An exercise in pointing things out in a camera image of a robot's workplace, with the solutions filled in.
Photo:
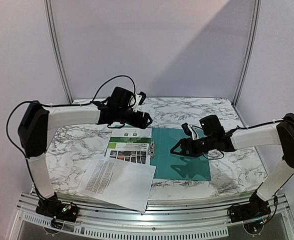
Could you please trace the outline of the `green map flyer sheet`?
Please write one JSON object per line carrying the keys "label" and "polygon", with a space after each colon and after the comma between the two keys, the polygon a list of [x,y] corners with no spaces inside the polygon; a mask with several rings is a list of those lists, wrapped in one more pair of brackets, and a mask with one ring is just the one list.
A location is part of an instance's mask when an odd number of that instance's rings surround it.
{"label": "green map flyer sheet", "polygon": [[149,165],[152,129],[124,127],[111,133],[105,156],[130,163]]}

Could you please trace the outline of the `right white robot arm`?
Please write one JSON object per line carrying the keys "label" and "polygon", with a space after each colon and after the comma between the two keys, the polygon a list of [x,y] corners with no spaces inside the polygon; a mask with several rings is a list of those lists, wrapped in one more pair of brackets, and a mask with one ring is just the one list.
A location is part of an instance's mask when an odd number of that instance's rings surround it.
{"label": "right white robot arm", "polygon": [[237,126],[226,131],[219,118],[212,114],[200,119],[203,137],[195,137],[188,124],[182,128],[185,138],[171,148],[170,153],[178,156],[197,158],[210,151],[233,153],[248,148],[278,148],[280,162],[268,174],[268,177],[250,196],[246,205],[235,207],[249,218],[256,218],[264,210],[268,211],[268,202],[294,175],[294,113],[285,114],[281,119],[260,123],[254,126]]}

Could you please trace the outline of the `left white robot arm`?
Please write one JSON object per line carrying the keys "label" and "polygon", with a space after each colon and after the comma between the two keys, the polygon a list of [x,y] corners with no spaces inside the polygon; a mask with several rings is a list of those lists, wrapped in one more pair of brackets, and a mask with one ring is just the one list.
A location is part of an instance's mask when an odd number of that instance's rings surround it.
{"label": "left white robot arm", "polygon": [[146,129],[152,118],[140,110],[146,94],[134,94],[122,87],[116,87],[112,95],[103,101],[88,103],[45,105],[39,101],[28,104],[18,127],[20,144],[25,154],[27,168],[40,200],[42,209],[50,216],[57,217],[61,206],[50,181],[46,152],[55,132],[61,127],[75,125],[107,125],[113,123]]}

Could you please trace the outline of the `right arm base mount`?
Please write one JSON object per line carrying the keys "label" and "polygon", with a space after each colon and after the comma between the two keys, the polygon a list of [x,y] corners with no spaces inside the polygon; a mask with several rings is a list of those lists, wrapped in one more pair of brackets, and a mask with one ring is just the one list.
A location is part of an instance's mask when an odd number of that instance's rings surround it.
{"label": "right arm base mount", "polygon": [[272,213],[269,202],[260,199],[250,198],[249,203],[233,204],[227,209],[227,215],[232,223],[258,219],[260,225],[269,222],[275,215],[279,204],[278,197],[275,195],[274,212]]}

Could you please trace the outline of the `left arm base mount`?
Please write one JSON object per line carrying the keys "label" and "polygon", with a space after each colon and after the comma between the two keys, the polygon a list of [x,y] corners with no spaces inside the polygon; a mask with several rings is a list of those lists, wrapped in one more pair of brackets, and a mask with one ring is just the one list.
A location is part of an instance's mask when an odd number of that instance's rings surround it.
{"label": "left arm base mount", "polygon": [[53,219],[75,223],[79,207],[73,202],[62,202],[54,192],[53,196],[38,201],[35,212]]}

